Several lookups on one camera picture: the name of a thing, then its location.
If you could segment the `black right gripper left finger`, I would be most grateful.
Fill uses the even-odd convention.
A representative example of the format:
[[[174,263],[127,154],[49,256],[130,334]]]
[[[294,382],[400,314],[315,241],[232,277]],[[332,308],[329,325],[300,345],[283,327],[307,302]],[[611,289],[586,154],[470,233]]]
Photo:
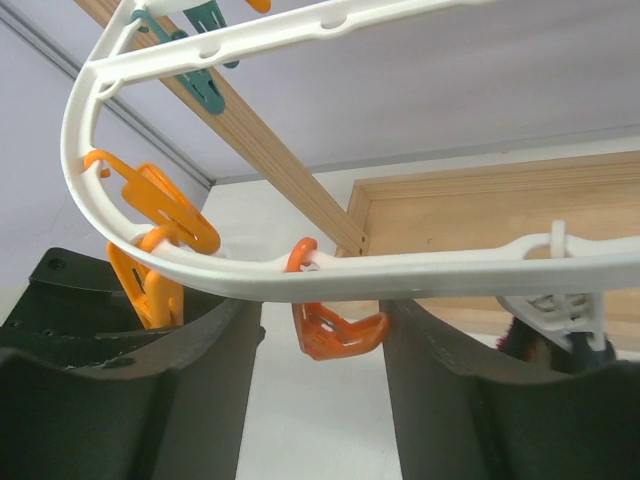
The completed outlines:
[[[228,299],[93,367],[1,352],[5,479],[232,479],[262,307]]]

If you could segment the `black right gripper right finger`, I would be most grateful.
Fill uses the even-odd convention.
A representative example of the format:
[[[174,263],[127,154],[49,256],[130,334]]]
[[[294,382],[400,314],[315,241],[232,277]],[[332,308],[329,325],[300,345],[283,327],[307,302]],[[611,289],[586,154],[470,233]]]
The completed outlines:
[[[639,366],[565,374],[510,357],[412,300],[383,350],[406,479],[635,479]]]

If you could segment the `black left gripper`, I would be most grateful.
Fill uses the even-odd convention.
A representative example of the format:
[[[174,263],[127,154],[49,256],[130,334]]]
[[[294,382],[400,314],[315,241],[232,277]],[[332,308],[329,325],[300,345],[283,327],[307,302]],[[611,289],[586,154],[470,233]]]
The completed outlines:
[[[4,370],[170,370],[238,363],[234,302],[184,290],[184,324],[146,329],[105,261],[51,248],[1,327]]]

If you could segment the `navy santa sock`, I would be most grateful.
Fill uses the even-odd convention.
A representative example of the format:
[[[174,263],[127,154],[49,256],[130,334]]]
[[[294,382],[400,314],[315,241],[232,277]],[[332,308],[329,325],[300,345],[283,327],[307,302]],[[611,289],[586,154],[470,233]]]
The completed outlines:
[[[569,349],[565,350],[514,317],[509,329],[497,341],[496,349],[520,361],[575,375],[598,370],[617,360],[608,339],[605,349],[596,351],[589,345],[590,337],[586,332],[570,333],[567,336]]]

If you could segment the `white plastic clip hanger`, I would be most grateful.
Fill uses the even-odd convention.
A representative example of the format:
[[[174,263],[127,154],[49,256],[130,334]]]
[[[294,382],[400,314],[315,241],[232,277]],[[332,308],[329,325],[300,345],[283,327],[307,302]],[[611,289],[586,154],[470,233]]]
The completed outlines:
[[[132,45],[141,20],[188,8],[185,1],[123,1],[82,66],[62,121],[60,155],[67,188],[85,218],[110,242],[143,265],[188,287],[230,298],[303,303],[422,297],[593,293],[639,284],[639,240],[587,240],[551,232],[518,238],[494,249],[337,258],[313,252],[313,273],[289,273],[286,259],[229,260],[162,241],[150,251],[139,242],[147,224],[131,222],[102,186],[106,162],[88,169],[102,105],[123,86],[205,69],[298,43],[446,8],[443,1],[325,1],[157,46]]]

